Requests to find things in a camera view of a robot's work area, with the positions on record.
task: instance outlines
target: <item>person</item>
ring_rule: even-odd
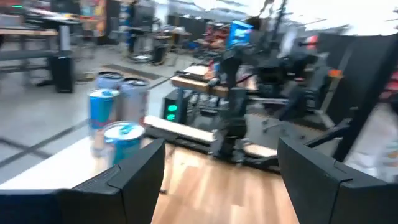
[[[135,19],[136,14],[137,14],[136,7],[137,7],[137,3],[138,2],[139,2],[139,0],[133,0],[130,3],[129,9],[128,9],[129,10],[129,12],[128,12],[129,19],[127,20],[129,27],[133,27],[134,26],[134,19]],[[135,43],[136,39],[137,39],[137,37],[135,35],[130,35],[130,37],[129,37],[129,54],[130,55],[132,55],[134,53],[134,43]]]

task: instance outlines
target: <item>wooden board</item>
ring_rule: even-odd
[[[184,72],[192,73],[192,74],[197,74],[197,75],[205,75],[206,72],[209,71],[209,68],[207,66],[203,65],[194,65],[194,66],[189,66],[184,70]]]
[[[186,68],[184,70],[184,72],[189,72],[192,74],[205,76],[205,75],[208,75],[209,70],[208,70],[208,67],[206,67],[206,66],[202,66],[202,65],[197,66],[196,65],[196,66],[190,66],[190,67]],[[191,80],[188,78],[182,78],[182,77],[176,76],[171,79],[171,82],[172,82],[173,86],[176,86],[176,87],[187,88],[189,90],[198,91],[198,92],[202,92],[202,93],[206,93],[208,91],[208,87],[207,87],[206,83]],[[243,87],[248,90],[257,90],[256,79],[254,77],[251,77],[246,82],[238,84],[238,87]],[[228,94],[228,89],[225,87],[216,86],[212,89],[211,94],[214,96],[226,97]]]
[[[177,148],[152,224],[299,224],[280,176]]]
[[[177,133],[186,137],[201,139],[206,142],[212,142],[214,140],[213,133],[211,132],[167,121],[156,116],[146,116],[145,124],[170,131],[171,133]],[[274,149],[269,149],[267,147],[258,146],[255,144],[245,146],[244,149],[248,152],[259,154],[260,156],[275,156],[277,154],[277,151]]]
[[[22,29],[5,29],[2,27],[0,29],[1,35],[44,35],[44,36],[55,36],[58,35],[57,31],[55,30],[22,30]]]

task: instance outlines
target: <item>red bull can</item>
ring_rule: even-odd
[[[139,78],[125,78],[120,86],[121,119],[144,126],[147,113],[149,82]]]
[[[90,137],[91,151],[101,157],[104,150],[104,127],[119,121],[120,92],[118,90],[93,90],[90,97]]]
[[[117,72],[99,72],[95,78],[95,87],[98,89],[107,88],[118,90],[123,79],[124,77]]]
[[[145,129],[137,123],[120,121],[104,129],[104,141],[109,167],[133,156],[140,148]]]

